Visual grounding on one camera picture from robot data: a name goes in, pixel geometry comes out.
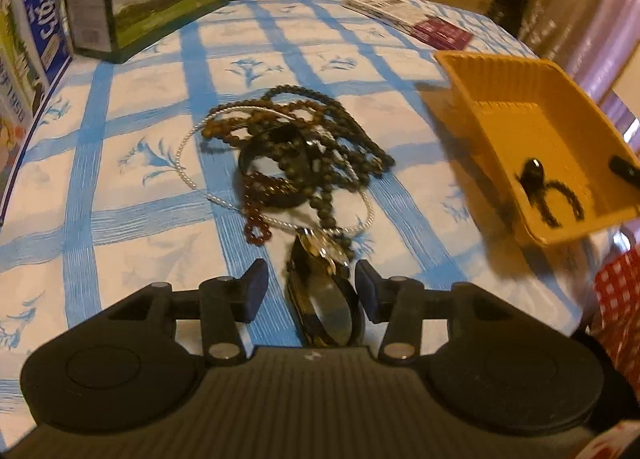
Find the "metal screw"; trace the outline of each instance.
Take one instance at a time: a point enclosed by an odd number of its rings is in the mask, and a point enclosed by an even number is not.
[[[240,347],[227,342],[213,344],[209,347],[209,354],[218,360],[230,360],[240,354]]]
[[[406,360],[415,354],[415,347],[411,344],[395,342],[385,345],[382,352],[394,360]]]

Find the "curtain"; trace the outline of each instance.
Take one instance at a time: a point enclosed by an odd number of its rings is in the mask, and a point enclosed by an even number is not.
[[[640,0],[530,0],[519,37],[598,102],[640,38]]]

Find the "circular pad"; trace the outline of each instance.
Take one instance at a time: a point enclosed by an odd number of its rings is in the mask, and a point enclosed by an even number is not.
[[[193,357],[146,323],[97,321],[37,349],[20,386],[36,422],[103,433],[164,416],[196,380]]]
[[[429,377],[450,410],[475,425],[521,435],[580,423],[603,383],[600,364],[580,344],[525,333],[454,339],[431,357]]]

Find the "dark bead necklace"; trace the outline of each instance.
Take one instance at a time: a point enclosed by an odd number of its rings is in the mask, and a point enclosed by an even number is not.
[[[273,102],[281,94],[307,99],[286,105]],[[395,164],[394,159],[372,141],[340,102],[322,93],[283,85],[270,89],[261,99],[220,105],[210,114],[236,106],[255,106],[273,113],[256,112],[248,118],[209,120],[202,128],[202,137],[218,138],[241,149],[240,162],[245,152],[251,152],[244,157],[245,160],[270,158],[284,172],[284,178],[273,178],[255,169],[250,170],[248,164],[240,165],[244,167],[240,169],[244,187],[242,212],[247,219],[244,233],[251,244],[262,245],[270,239],[271,232],[260,211],[264,206],[277,206],[285,196],[289,200],[293,196],[308,200],[310,207],[318,213],[322,228],[337,228],[333,215],[333,191],[344,188],[356,192],[369,184],[370,175],[380,178]],[[297,111],[310,113],[311,119],[298,116]],[[290,119],[283,120],[276,113]],[[293,130],[283,135],[281,127],[287,124]],[[248,138],[235,135],[239,129],[246,129]],[[308,168],[301,168],[301,154],[308,160]],[[347,168],[353,170],[354,176],[345,172]],[[350,238],[341,235],[334,240],[348,258],[353,259]]]

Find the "blue checkered tablecloth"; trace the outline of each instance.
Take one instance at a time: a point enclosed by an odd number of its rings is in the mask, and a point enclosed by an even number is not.
[[[470,51],[533,56],[485,17],[414,5],[474,33]],[[0,449],[33,424],[18,384],[28,354],[150,282],[192,289],[266,259],[270,288],[242,338],[247,347],[299,345],[282,294],[291,236],[274,231],[264,248],[247,245],[242,217],[174,170],[175,149],[211,107],[278,84],[336,97],[398,162],[371,184],[376,222],[356,238],[358,258],[434,289],[475,282],[573,330],[609,234],[521,249],[479,166],[462,149],[445,150],[417,82],[447,86],[432,49],[340,0],[232,2],[126,64],[74,61],[30,142],[0,232]],[[195,137],[183,164],[203,189],[234,200],[234,152]],[[366,215],[357,195],[335,205],[342,226]],[[426,324],[423,351],[444,331]],[[382,333],[369,326],[367,343]],[[198,334],[197,322],[178,325],[192,351]]]

